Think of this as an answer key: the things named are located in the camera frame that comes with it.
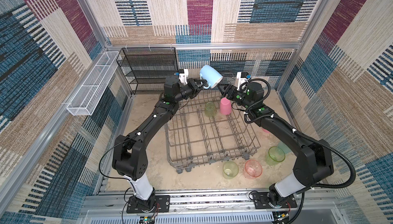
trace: translucent cup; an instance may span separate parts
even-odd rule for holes
[[[217,108],[213,102],[208,102],[205,104],[205,114],[208,118],[213,118],[216,116]]]
[[[285,154],[288,154],[288,153],[290,153],[290,152],[292,151],[292,150],[291,150],[286,144],[284,144],[281,140],[280,140],[280,142],[278,143],[277,147],[279,147],[280,149],[282,149],[282,151],[283,151]]]
[[[232,179],[233,177],[237,176],[239,173],[239,167],[233,161],[228,161],[224,163],[223,166],[223,176],[226,179]]]
[[[262,166],[255,160],[248,160],[244,165],[243,175],[247,179],[256,179],[262,174]]]
[[[276,165],[285,159],[284,151],[279,147],[271,147],[269,148],[268,153],[266,154],[266,163],[268,165]]]

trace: robotic arm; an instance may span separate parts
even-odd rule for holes
[[[179,109],[179,101],[195,98],[206,84],[206,80],[186,80],[185,73],[188,75],[188,71],[180,70],[179,77],[167,77],[164,97],[160,97],[149,117],[127,136],[120,135],[115,139],[112,168],[128,179],[134,188],[135,196],[130,203],[135,209],[149,212],[155,204],[155,190],[145,174],[149,164],[146,148],[150,140],[172,119]]]
[[[264,96],[261,84],[256,82],[248,83],[244,91],[228,84],[219,85],[219,90],[224,97],[245,108]],[[331,151],[295,134],[273,109],[260,102],[246,114],[256,125],[268,130],[286,144],[297,157],[292,173],[269,187],[268,198],[272,207],[281,207],[293,193],[305,192],[333,174]],[[324,140],[319,142],[329,145]]]
[[[127,136],[118,136],[115,140],[112,168],[130,181],[135,191],[133,201],[130,201],[130,203],[132,207],[144,212],[151,211],[155,204],[155,190],[145,174],[148,166],[146,148],[158,130],[171,120],[177,112],[179,101],[193,99],[202,89],[206,88],[204,87],[207,84],[206,80],[186,79],[186,72],[180,70],[180,73],[183,74],[180,77],[171,76],[166,78],[164,97],[160,97],[150,116]],[[230,84],[218,85],[222,96],[245,107],[244,118],[246,119],[247,116],[251,119],[247,123],[254,122],[259,127],[267,129],[285,143],[297,156],[291,174],[269,187],[268,200],[270,206],[281,207],[288,198],[292,198],[293,193],[303,193],[312,186],[318,186],[317,182],[333,174],[331,152],[334,152],[334,149],[330,148],[324,140],[316,141],[297,132],[295,128],[280,118],[274,110],[263,104],[263,100],[270,92],[269,85],[268,93],[264,96],[261,84],[253,82],[253,80],[240,80],[240,78],[247,77],[248,73],[244,72],[238,76],[239,81],[242,82],[237,87]],[[355,177],[352,177],[355,170],[353,169],[353,173],[351,167],[350,170],[351,178],[345,186],[349,186],[355,180]]]

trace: pink cup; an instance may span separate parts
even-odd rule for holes
[[[220,101],[220,112],[223,115],[229,115],[232,112],[231,101],[227,98],[222,98]]]

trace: white arm segment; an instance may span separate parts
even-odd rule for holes
[[[285,177],[284,179],[282,179],[281,181],[277,182],[274,185],[274,187],[281,197],[287,197],[292,193],[295,193],[305,188],[305,186],[303,186],[302,183],[300,183],[296,179],[295,174],[293,172],[289,174],[287,177]]]
[[[133,181],[131,177],[123,175],[124,178],[130,181],[131,186],[134,188],[134,195],[142,200],[147,200],[153,192],[153,187],[150,185],[147,179],[146,173],[136,181]]]
[[[187,84],[188,69],[184,69],[184,73],[179,73],[179,80],[184,85]]]
[[[243,84],[243,83],[245,83],[245,82],[247,81],[247,78],[242,78],[241,76],[242,76],[242,73],[241,73],[241,72],[238,72],[238,73],[236,74],[236,79],[237,79],[237,90],[238,90],[238,91],[240,90],[240,85]]]

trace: white wire basket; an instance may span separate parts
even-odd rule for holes
[[[91,70],[78,92],[71,99],[67,110],[72,115],[92,115],[106,86],[117,68],[119,52],[105,52]]]

